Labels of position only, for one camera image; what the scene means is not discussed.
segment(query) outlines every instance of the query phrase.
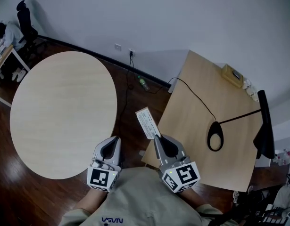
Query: black desk lamp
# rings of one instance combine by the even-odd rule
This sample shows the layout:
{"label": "black desk lamp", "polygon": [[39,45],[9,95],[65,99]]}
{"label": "black desk lamp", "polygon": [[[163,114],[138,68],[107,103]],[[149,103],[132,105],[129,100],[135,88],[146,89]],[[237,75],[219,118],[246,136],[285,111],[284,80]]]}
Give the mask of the black desk lamp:
{"label": "black desk lamp", "polygon": [[[246,117],[248,115],[252,115],[261,111],[263,124],[254,139],[254,145],[258,150],[257,158],[259,159],[261,155],[264,155],[265,157],[269,159],[273,159],[275,157],[271,116],[269,114],[267,99],[266,99],[264,90],[260,90],[258,92],[258,98],[260,102],[260,108],[261,108],[260,110],[256,110],[248,114],[241,115],[241,116],[238,116],[238,117],[226,120],[226,121],[213,122],[207,135],[207,146],[210,148],[210,150],[217,152],[224,145],[224,134],[222,132],[222,128],[220,124],[223,124],[229,121],[234,121],[239,118]],[[214,134],[217,134],[221,140],[220,146],[217,149],[213,149],[210,144],[211,137]]]}

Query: shirt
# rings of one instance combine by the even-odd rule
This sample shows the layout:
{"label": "shirt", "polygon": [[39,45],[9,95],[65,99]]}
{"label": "shirt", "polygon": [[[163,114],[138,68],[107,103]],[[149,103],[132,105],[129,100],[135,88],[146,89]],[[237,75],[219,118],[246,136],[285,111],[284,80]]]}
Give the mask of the shirt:
{"label": "shirt", "polygon": [[290,184],[280,188],[273,205],[285,209],[282,212],[283,218],[290,217]]}
{"label": "shirt", "polygon": [[4,46],[9,47],[12,44],[15,51],[20,50],[26,44],[25,40],[19,43],[19,41],[23,38],[23,34],[20,29],[12,23],[7,24],[3,37],[5,39]]}
{"label": "shirt", "polygon": [[[76,209],[66,213],[59,226],[207,226],[211,219],[198,212],[221,214],[209,204],[194,210],[162,183],[149,168],[124,169],[106,200],[93,213]],[[238,226],[229,220],[223,226]]]}

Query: lamp base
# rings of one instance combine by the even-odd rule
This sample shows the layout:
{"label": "lamp base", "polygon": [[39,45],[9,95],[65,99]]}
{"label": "lamp base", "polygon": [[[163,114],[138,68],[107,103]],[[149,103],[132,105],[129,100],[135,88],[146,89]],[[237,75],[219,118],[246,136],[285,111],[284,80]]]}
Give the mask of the lamp base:
{"label": "lamp base", "polygon": [[[214,134],[218,135],[218,136],[220,137],[220,140],[221,140],[221,143],[220,143],[220,145],[219,145],[219,147],[218,147],[217,149],[213,149],[213,148],[211,147],[211,144],[210,144],[211,137],[212,137]],[[224,145],[224,134],[223,134],[223,132],[222,132],[222,128],[221,128],[219,122],[215,121],[215,122],[213,122],[213,124],[211,125],[210,130],[209,130],[209,132],[208,132],[208,134],[207,134],[207,146],[208,146],[208,148],[209,148],[211,151],[213,151],[213,152],[218,152],[218,151],[223,147],[223,145]]]}

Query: round table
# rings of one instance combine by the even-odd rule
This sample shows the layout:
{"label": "round table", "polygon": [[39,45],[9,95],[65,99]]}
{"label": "round table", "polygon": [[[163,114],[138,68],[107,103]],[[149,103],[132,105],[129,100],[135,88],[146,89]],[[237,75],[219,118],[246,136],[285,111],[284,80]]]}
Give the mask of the round table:
{"label": "round table", "polygon": [[90,164],[116,120],[116,89],[106,67],[81,52],[38,63],[15,94],[10,130],[18,155],[35,173],[73,177]]}

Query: wooden floor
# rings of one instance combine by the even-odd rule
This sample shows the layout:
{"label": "wooden floor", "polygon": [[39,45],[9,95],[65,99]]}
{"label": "wooden floor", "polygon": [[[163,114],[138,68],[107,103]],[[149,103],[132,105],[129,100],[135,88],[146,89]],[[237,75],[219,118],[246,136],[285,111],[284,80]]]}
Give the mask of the wooden floor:
{"label": "wooden floor", "polygon": [[[71,51],[73,49],[48,42],[42,51],[42,58],[50,55]],[[35,66],[39,60],[34,58],[29,63]],[[125,105],[126,72],[127,70],[102,61],[110,72],[118,100],[117,119],[113,135],[119,135],[119,116]],[[160,85],[145,79],[151,91]],[[161,89],[156,95],[146,93],[129,73],[129,84],[133,89],[128,91],[128,103],[122,117],[121,139],[124,154],[124,167],[144,166],[139,156],[149,141],[139,125],[135,112],[148,106],[158,123],[170,98],[167,89]],[[17,82],[1,81],[0,94],[12,101]],[[10,108],[0,103],[0,225],[12,226],[56,226],[64,213],[88,192],[86,171],[68,179],[52,180],[43,178],[29,170],[21,161],[14,148],[9,129]],[[288,166],[272,165],[269,168],[254,169],[251,184],[255,188],[278,185],[286,181]],[[198,185],[196,191],[206,200],[223,212],[232,206],[232,191],[207,185]]]}

